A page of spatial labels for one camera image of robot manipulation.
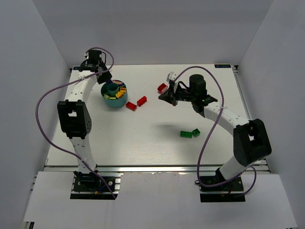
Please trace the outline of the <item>red long lego brick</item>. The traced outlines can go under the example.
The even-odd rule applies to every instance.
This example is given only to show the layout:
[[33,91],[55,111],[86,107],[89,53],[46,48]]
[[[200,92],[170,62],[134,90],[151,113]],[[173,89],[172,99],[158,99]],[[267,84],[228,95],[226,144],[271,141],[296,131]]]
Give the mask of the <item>red long lego brick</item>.
[[147,97],[146,96],[143,96],[142,98],[140,98],[138,101],[137,101],[137,106],[142,106],[144,103],[147,102]]

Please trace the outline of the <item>green lego plate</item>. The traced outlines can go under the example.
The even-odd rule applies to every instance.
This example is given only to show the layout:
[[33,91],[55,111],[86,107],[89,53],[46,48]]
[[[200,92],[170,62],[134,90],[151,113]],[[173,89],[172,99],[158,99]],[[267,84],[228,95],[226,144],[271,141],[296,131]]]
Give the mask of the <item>green lego plate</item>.
[[192,132],[188,132],[188,131],[180,131],[180,137],[184,137],[184,138],[192,138],[193,134]]

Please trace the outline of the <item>orange square lego brick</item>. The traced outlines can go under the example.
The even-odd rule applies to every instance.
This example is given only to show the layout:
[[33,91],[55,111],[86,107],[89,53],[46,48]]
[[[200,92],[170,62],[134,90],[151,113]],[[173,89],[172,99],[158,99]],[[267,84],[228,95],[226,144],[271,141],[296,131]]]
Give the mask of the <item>orange square lego brick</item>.
[[119,98],[121,98],[122,96],[124,96],[124,93],[123,93],[123,92],[121,92],[121,91],[119,91],[119,92],[117,92],[117,93],[116,93],[116,95],[115,95],[115,96],[116,96],[116,98],[118,98],[118,99],[119,99]]

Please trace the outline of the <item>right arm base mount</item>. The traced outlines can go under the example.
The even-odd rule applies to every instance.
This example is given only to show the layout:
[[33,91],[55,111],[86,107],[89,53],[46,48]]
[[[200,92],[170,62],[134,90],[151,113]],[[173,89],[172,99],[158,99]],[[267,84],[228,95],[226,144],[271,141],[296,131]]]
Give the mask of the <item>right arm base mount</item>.
[[198,180],[194,184],[199,186],[201,203],[245,202],[244,186],[240,177],[217,187],[203,187]]

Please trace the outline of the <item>green small lego brick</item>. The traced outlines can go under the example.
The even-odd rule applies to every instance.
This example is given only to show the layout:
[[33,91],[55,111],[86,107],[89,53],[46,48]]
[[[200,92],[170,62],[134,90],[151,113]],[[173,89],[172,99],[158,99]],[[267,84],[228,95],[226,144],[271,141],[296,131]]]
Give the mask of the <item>green small lego brick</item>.
[[200,130],[199,130],[198,128],[196,128],[196,129],[194,129],[194,130],[192,131],[192,135],[193,135],[194,137],[198,137],[200,134],[201,134],[201,132],[200,132]]

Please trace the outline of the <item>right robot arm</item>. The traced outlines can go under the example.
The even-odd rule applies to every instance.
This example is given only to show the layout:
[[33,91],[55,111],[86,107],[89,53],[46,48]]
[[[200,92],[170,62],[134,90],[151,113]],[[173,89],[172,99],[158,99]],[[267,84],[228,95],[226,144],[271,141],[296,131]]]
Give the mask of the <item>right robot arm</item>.
[[191,75],[189,86],[185,88],[176,78],[175,73],[168,74],[168,89],[158,98],[173,106],[179,101],[190,102],[196,113],[213,121],[233,137],[233,156],[216,170],[215,184],[230,182],[251,164],[271,154],[271,144],[262,120],[249,120],[225,108],[208,94],[206,81],[200,74]]

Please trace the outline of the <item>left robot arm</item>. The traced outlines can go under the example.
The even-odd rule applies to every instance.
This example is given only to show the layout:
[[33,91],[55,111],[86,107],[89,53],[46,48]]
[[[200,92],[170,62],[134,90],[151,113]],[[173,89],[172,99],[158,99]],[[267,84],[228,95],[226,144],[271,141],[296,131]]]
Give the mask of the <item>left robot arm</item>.
[[78,160],[77,174],[81,176],[91,176],[97,167],[89,142],[92,120],[86,103],[95,84],[112,81],[112,74],[106,61],[102,59],[107,53],[107,50],[98,47],[86,51],[72,92],[68,98],[57,104],[61,130],[73,145]]

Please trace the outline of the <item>red arched lego brick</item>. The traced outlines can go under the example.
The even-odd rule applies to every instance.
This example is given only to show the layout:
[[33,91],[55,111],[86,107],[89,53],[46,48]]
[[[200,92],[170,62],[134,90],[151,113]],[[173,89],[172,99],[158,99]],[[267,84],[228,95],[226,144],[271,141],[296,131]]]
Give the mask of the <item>red arched lego brick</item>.
[[168,85],[166,85],[165,83],[162,83],[161,85],[158,86],[157,91],[159,93],[164,93],[168,88]]

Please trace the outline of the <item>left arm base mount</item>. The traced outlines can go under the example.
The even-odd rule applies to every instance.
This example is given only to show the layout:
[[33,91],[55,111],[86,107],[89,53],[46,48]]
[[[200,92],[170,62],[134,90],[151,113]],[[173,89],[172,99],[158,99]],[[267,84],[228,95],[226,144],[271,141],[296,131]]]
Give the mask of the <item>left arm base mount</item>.
[[[117,197],[119,192],[118,177],[104,177],[107,185]],[[115,200],[105,183],[101,180],[97,182],[83,182],[78,177],[74,177],[70,199],[74,200]]]

